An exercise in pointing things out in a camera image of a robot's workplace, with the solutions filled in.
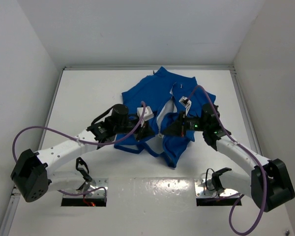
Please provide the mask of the blue zip-up jacket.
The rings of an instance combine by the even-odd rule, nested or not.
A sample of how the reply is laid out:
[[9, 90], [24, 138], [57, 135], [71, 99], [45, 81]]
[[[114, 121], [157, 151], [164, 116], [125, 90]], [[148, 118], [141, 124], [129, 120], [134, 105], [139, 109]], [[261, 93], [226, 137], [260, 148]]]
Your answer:
[[136, 113], [141, 101], [150, 106], [154, 117], [148, 120], [150, 127], [155, 132], [150, 136], [137, 142], [134, 136], [116, 144], [114, 147], [121, 151], [139, 154], [146, 150], [154, 157], [163, 157], [166, 164], [175, 168], [178, 160], [186, 150], [188, 144], [195, 140], [194, 132], [187, 131], [186, 136], [164, 136], [158, 137], [170, 124], [172, 124], [185, 108], [179, 103], [182, 96], [188, 97], [192, 104], [188, 116], [200, 116], [202, 106], [208, 102], [215, 102], [216, 96], [209, 92], [197, 89], [195, 77], [189, 78], [174, 74], [160, 67], [153, 75], [141, 79], [134, 87], [123, 92], [122, 100], [131, 114]]

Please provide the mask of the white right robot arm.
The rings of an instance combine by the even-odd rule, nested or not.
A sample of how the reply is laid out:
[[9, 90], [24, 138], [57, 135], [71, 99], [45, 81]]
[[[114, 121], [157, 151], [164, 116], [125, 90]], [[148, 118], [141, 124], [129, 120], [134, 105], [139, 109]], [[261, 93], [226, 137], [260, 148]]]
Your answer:
[[294, 199], [295, 190], [285, 163], [280, 159], [270, 160], [240, 144], [230, 131], [222, 128], [219, 118], [218, 107], [207, 103], [202, 106], [200, 116], [188, 117], [181, 111], [162, 133], [185, 137], [188, 131], [201, 131], [208, 146], [245, 171], [244, 175], [228, 167], [215, 171], [209, 181], [214, 191], [233, 189], [250, 197], [265, 212]]

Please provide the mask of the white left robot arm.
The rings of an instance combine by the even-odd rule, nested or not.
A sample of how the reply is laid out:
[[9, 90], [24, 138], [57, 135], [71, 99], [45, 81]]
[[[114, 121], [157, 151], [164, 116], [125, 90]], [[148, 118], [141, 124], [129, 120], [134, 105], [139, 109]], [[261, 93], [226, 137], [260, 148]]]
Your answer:
[[67, 138], [67, 141], [47, 149], [27, 149], [14, 155], [15, 167], [11, 179], [28, 203], [40, 199], [50, 191], [72, 197], [91, 196], [104, 186], [97, 186], [89, 174], [82, 155], [104, 146], [116, 145], [133, 136], [136, 142], [154, 135], [149, 120], [154, 114], [144, 102], [135, 114], [127, 106], [115, 104], [89, 127], [76, 136], [69, 136], [45, 127], [45, 130]]

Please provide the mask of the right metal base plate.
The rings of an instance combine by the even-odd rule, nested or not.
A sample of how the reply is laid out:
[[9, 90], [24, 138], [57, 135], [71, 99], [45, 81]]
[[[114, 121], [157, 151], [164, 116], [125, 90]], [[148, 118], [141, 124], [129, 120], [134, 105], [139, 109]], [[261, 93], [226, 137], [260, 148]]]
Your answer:
[[208, 198], [224, 198], [232, 195], [237, 196], [239, 193], [232, 189], [224, 190], [213, 190], [213, 187], [209, 184], [206, 184], [204, 178], [195, 178], [194, 179], [194, 188], [195, 195], [197, 199], [208, 199]]

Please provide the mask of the metal base plate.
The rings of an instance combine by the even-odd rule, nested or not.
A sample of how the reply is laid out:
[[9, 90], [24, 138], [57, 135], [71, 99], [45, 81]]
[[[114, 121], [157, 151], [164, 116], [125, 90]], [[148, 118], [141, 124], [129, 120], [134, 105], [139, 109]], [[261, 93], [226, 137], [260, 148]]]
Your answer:
[[104, 199], [107, 197], [108, 180], [104, 178], [97, 178], [92, 181], [85, 181], [78, 187], [68, 188], [61, 190], [60, 192], [69, 197]]
[[208, 199], [208, 198], [224, 198], [232, 195], [237, 196], [239, 193], [232, 189], [224, 190], [213, 190], [213, 187], [209, 184], [206, 184], [204, 178], [195, 178], [194, 179], [194, 188], [195, 195], [197, 199]]

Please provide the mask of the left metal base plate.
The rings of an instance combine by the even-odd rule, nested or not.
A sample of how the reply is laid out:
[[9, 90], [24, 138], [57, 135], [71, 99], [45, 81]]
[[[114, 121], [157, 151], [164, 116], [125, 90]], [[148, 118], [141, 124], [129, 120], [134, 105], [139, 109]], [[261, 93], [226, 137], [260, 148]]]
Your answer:
[[61, 190], [60, 192], [69, 197], [104, 199], [107, 197], [108, 180], [104, 178], [97, 178], [92, 181], [85, 181], [78, 187], [68, 188]]

